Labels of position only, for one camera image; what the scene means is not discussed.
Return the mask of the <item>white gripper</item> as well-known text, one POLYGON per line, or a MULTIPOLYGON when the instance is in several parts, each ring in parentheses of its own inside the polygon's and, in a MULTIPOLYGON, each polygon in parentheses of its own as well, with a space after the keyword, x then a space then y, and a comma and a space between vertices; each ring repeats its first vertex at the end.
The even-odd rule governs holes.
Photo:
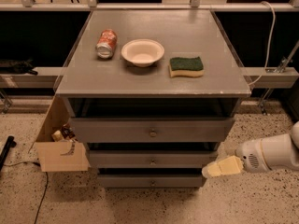
POLYGON ((237 175, 243 169, 249 173, 269 172, 270 167, 263 152, 265 141, 265 138, 259 138, 240 144, 235 150, 236 156, 228 156, 209 163, 202 169, 202 175, 205 178, 237 175))

